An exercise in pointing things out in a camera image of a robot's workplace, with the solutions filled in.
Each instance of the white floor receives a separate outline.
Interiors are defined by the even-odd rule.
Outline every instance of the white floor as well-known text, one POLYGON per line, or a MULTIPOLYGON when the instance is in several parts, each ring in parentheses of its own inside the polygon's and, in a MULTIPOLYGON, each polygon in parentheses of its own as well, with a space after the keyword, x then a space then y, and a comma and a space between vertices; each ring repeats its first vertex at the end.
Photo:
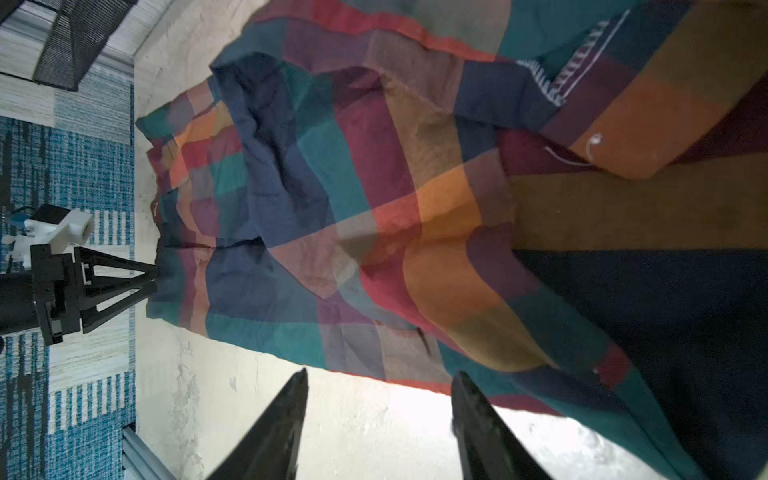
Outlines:
MULTIPOLYGON (((263 0, 176 0, 139 50, 136 116, 204 80, 263 0)), ((136 132, 137 259, 154 260, 154 175, 136 132)), ((179 478, 204 478, 300 366, 215 342, 161 320, 136 322, 137 429, 179 478)), ((448 396, 309 369, 298 478, 461 478, 448 396)), ((569 419, 501 411, 553 478, 660 478, 569 419)))

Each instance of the wire basket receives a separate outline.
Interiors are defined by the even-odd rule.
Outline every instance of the wire basket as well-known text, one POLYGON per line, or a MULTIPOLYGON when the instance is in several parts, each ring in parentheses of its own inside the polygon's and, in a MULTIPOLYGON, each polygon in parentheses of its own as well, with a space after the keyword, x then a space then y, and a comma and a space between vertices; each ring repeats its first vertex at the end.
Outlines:
POLYGON ((61 8, 61 3, 64 0, 28 0, 31 3, 36 3, 38 5, 42 5, 46 8, 50 8, 51 10, 58 10, 61 8))
POLYGON ((136 0, 59 0, 53 24, 32 80, 77 91, 109 36, 136 0))
POLYGON ((5 22, 22 3, 24 0, 0 0, 0 23, 5 22))

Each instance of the plaid blanket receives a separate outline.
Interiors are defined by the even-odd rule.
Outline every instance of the plaid blanket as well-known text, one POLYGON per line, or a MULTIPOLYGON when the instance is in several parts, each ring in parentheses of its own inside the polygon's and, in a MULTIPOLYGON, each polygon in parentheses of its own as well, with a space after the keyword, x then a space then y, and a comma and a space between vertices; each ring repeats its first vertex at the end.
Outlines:
POLYGON ((745 456, 687 441, 695 421, 673 431, 654 398, 649 335, 676 327, 638 339, 621 320, 689 312, 660 306, 679 265, 712 280, 690 303, 738 265, 768 338, 765 10, 633 4, 272 0, 212 78, 137 122, 161 230, 147 314, 438 392, 464 370, 493 403, 575 418, 668 478, 755 477, 764 433, 745 456), (596 171, 672 163, 642 184, 596 171), (627 265, 659 267, 629 288, 627 265))

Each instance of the striped rug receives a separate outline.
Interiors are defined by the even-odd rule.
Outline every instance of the striped rug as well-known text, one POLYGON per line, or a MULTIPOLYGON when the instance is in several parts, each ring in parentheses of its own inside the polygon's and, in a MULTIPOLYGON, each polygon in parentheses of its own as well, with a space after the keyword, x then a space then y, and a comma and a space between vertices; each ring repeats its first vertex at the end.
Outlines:
MULTIPOLYGON (((88 211, 95 229, 87 247, 133 258, 131 144, 0 117, 0 209, 88 211)), ((3 235, 13 230, 0 226, 3 235)), ((3 270, 7 252, 0 247, 3 270)), ((5 341, 0 478, 121 478, 121 428, 136 416, 134 309, 52 347, 35 329, 5 341)))

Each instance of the black metal bracket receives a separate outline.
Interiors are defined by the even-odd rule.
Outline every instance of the black metal bracket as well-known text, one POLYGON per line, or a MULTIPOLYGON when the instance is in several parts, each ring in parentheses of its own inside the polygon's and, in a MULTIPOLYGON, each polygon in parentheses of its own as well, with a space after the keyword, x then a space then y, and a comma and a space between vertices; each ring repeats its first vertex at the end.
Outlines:
POLYGON ((51 255, 50 245, 30 247, 31 272, 0 276, 0 333, 40 326, 45 345, 64 335, 89 333, 157 289, 155 265, 134 262, 83 247, 51 255), (127 278, 99 276, 96 266, 141 272, 127 278), (103 310, 98 305, 136 290, 103 310))
POLYGON ((296 372, 208 480, 293 480, 309 383, 296 372))
POLYGON ((0 2, 0 24, 5 22, 17 8, 22 6, 22 3, 24 3, 24 0, 3 0, 3 2, 0 2))
POLYGON ((451 404, 465 480, 551 480, 464 372, 453 377, 451 404))

